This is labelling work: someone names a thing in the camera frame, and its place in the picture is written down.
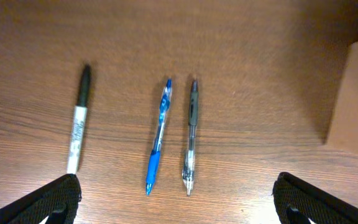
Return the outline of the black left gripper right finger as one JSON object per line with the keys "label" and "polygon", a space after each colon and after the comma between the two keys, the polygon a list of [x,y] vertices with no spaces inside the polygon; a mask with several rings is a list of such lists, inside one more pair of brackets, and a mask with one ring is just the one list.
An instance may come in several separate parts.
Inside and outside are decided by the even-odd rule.
{"label": "black left gripper right finger", "polygon": [[358,208],[288,173],[273,185],[273,202],[281,223],[357,224]]}

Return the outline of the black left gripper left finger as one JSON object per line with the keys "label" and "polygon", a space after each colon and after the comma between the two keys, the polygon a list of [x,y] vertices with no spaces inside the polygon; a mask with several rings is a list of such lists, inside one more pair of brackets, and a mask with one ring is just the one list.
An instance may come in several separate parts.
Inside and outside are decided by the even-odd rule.
{"label": "black left gripper left finger", "polygon": [[80,182],[65,174],[47,185],[0,208],[0,223],[73,224],[81,202]]}

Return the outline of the black and white marker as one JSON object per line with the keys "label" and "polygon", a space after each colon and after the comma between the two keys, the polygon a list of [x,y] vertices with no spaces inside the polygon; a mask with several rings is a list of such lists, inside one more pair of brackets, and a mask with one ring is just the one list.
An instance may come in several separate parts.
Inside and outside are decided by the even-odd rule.
{"label": "black and white marker", "polygon": [[76,174],[80,163],[83,135],[86,126],[88,98],[91,88],[91,65],[85,64],[81,74],[77,100],[73,113],[73,126],[67,162],[67,174]]}

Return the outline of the blue retractable pen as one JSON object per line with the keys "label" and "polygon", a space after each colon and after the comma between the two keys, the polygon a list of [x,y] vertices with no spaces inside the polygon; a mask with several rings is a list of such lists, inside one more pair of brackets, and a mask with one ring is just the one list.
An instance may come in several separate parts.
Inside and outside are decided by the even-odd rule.
{"label": "blue retractable pen", "polygon": [[163,134],[165,130],[167,113],[170,108],[172,97],[172,80],[169,78],[163,89],[162,97],[158,107],[158,126],[154,139],[154,145],[150,153],[147,176],[145,179],[145,194],[150,195],[156,180],[158,165],[160,160],[161,148],[163,143]]}

